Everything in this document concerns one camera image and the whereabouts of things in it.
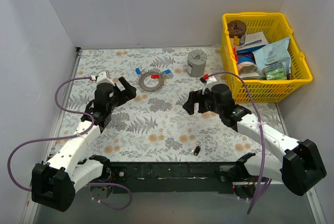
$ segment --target yellow plastic crate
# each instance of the yellow plastic crate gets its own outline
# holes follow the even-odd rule
[[[224,14],[222,17],[223,34],[221,40],[221,54],[224,69],[238,74],[236,61],[232,52],[228,23],[239,19],[246,23],[246,33],[263,31],[269,43],[276,42],[290,36],[288,51],[291,55],[291,80],[245,80],[255,102],[279,102],[295,91],[298,87],[312,81],[312,74],[305,62],[305,55],[299,51],[293,38],[293,30],[287,19],[281,13],[250,12],[240,14]],[[229,88],[235,102],[250,102],[249,96],[242,83],[232,75],[226,75]]]

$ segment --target floral pattern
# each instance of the floral pattern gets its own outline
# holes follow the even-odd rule
[[[218,46],[209,48],[162,48],[126,50],[83,50],[76,77],[95,75],[108,70],[114,82],[123,88],[118,78],[124,76],[137,88],[137,97],[115,109],[112,120],[104,132],[92,143],[82,157],[104,155],[111,161],[235,161],[248,152],[261,153],[261,146],[225,127],[217,114],[207,112],[188,115],[182,105],[192,90],[202,89],[198,78],[186,71],[187,56],[201,49],[208,55],[206,73],[223,69]],[[162,89],[156,92],[141,91],[135,69],[141,72],[169,69]],[[219,82],[225,82],[218,76]],[[73,83],[67,108],[85,109],[93,99],[96,85],[87,80]],[[251,104],[245,107],[254,111]],[[274,103],[257,105],[264,121],[283,131]],[[73,133],[80,115],[65,113],[61,136]],[[55,144],[59,151],[66,140]],[[192,154],[194,145],[200,145],[199,156]],[[270,159],[275,157],[267,152]]]

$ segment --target gray roll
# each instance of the gray roll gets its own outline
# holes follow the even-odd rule
[[[188,74],[196,78],[203,76],[207,58],[207,54],[202,50],[191,51],[188,54]]]

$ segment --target light blue bag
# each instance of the light blue bag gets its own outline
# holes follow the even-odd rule
[[[285,72],[291,73],[291,56],[288,52],[290,37],[276,41],[253,52],[258,68],[258,73],[263,73],[264,68],[275,63],[282,62]]]

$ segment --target wall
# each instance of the wall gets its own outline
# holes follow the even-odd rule
[[[50,135],[58,84],[66,80],[75,49],[49,0],[0,0],[0,208],[1,223],[20,223],[28,193],[7,174],[9,153],[20,143]],[[46,144],[23,147],[13,173],[28,186]]]
[[[281,11],[305,52],[314,81],[282,101],[280,107],[289,134],[318,145],[328,175],[316,186],[316,192],[327,222],[334,223],[334,0],[285,0]]]
[[[279,11],[284,0],[50,0],[74,46],[220,44],[221,17]]]

